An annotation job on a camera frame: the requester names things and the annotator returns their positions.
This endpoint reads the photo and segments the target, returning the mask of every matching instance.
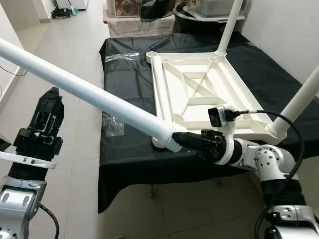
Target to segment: black cable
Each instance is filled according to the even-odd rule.
[[[281,188],[277,191],[276,194],[274,194],[270,201],[268,202],[267,206],[264,208],[264,210],[261,212],[261,214],[259,215],[256,224],[255,224],[255,231],[254,231],[254,235],[255,235],[255,239],[259,239],[259,228],[260,228],[260,224],[262,222],[262,220],[265,218],[265,216],[267,215],[267,212],[271,209],[271,207],[273,206],[274,201],[280,196],[280,194],[282,193],[282,191],[284,190],[284,188],[287,186],[289,180],[292,179],[292,177],[295,175],[295,173],[297,172],[297,170],[299,169],[303,158],[304,158],[304,150],[305,150],[305,142],[299,132],[299,130],[295,127],[294,123],[288,119],[287,117],[276,113],[276,112],[272,112],[272,111],[264,111],[264,110],[257,110],[255,112],[251,112],[251,111],[240,111],[240,112],[236,112],[237,114],[254,114],[254,113],[266,113],[266,114],[271,114],[271,115],[275,115],[278,116],[280,118],[282,118],[284,121],[286,121],[296,132],[299,141],[300,141],[300,151],[299,151],[299,155],[296,161],[295,166],[293,167],[293,169],[291,170],[291,172],[288,174],[288,176],[286,177],[284,183],[282,184]]]
[[[59,227],[59,222],[57,220],[57,218],[55,217],[55,215],[49,210],[47,209],[45,206],[43,206],[42,204],[39,205],[39,207],[44,210],[46,213],[48,213],[48,215],[53,219],[54,224],[55,224],[55,236],[54,239],[58,239],[59,237],[59,232],[60,232],[60,227]]]
[[[0,66],[0,68],[1,68],[1,69],[3,69],[4,71],[7,71],[7,72],[8,72],[8,73],[10,73],[10,74],[15,75],[15,76],[25,76],[25,75],[26,75],[26,73],[28,72],[28,71],[25,71],[25,73],[24,73],[23,75],[17,75],[17,74],[15,74],[15,73],[12,73],[11,71],[6,70],[6,69],[5,69],[5,68],[3,68],[2,66]]]

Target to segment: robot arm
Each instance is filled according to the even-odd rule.
[[[213,126],[229,126],[225,110],[209,110]],[[216,164],[229,164],[250,171],[257,171],[265,203],[271,202],[266,219],[271,226],[265,231],[265,239],[319,239],[319,224],[311,207],[306,205],[297,175],[286,182],[295,166],[292,155],[273,145],[259,145],[240,138],[230,139],[215,130],[202,130],[201,135],[190,132],[173,133],[172,138],[182,146],[197,150],[198,156]],[[225,158],[227,144],[232,145],[232,155]],[[281,194],[273,196],[283,187]]]
[[[46,92],[30,125],[20,129],[14,141],[17,154],[0,152],[1,159],[13,161],[0,184],[0,239],[28,238],[29,221],[46,187],[47,169],[55,167],[50,161],[62,146],[62,138],[57,137],[63,121],[61,98],[58,88]]]

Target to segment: black plastic sheet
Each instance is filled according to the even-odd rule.
[[[148,51],[213,52],[220,35],[194,36],[173,34],[166,37],[107,39],[100,54],[104,68],[104,90],[155,114],[151,67],[146,62]],[[134,59],[118,58],[117,54],[138,53]],[[275,63],[262,50],[252,46],[243,36],[234,33],[227,49],[227,58],[265,110],[281,112],[301,84]],[[319,155],[319,100],[316,98],[296,120],[306,141],[306,157]],[[231,166],[218,166],[196,157],[184,148],[178,153],[156,151],[151,137],[124,125],[124,135],[107,137],[102,126],[99,171],[99,213],[111,204],[118,192],[132,184],[194,182],[244,173]],[[279,145],[298,155],[298,138],[292,130]]]

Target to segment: white wall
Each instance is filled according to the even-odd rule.
[[[319,64],[318,0],[250,0],[242,34],[304,82]]]
[[[15,31],[39,24],[32,0],[0,0]]]
[[[48,19],[51,17],[51,12],[54,5],[51,0],[32,0],[39,19]]]
[[[7,41],[22,48],[22,45],[21,45],[6,13],[4,12],[4,9],[3,9],[1,4],[0,4],[0,38],[7,40]],[[19,69],[18,66],[14,65],[13,63],[11,63],[11,62],[9,62],[1,57],[0,57],[0,65],[13,73],[16,73],[17,70]],[[12,80],[13,80],[12,74],[7,73],[7,72],[3,71],[2,69],[0,69],[0,87],[1,87],[1,93],[2,93],[1,99],[3,98],[8,86],[11,84]]]

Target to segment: white pole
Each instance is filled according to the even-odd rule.
[[[152,65],[153,78],[159,96],[159,105],[163,120],[172,122],[171,106],[168,94],[168,88],[166,83],[166,77],[163,67],[163,61],[161,57],[154,51],[146,53],[146,57],[149,58]]]
[[[171,135],[173,132],[186,131],[184,127],[164,122],[1,38],[0,56],[156,138],[164,147],[174,152],[181,150],[181,146],[171,138]]]
[[[313,100],[313,98],[316,97],[318,91],[319,65],[315,68],[307,81],[287,104],[281,114],[294,122],[308,106],[308,104]],[[284,139],[287,135],[287,130],[289,129],[289,127],[290,125],[283,119],[276,118],[273,123],[267,125],[266,129],[268,133],[271,134],[273,137]]]
[[[225,56],[226,55],[226,49],[231,37],[231,34],[233,33],[234,26],[236,24],[236,20],[240,11],[241,4],[243,3],[243,0],[235,0],[234,4],[231,8],[226,27],[224,30],[224,33],[221,37],[219,46],[217,51],[215,51],[215,55],[217,56]]]

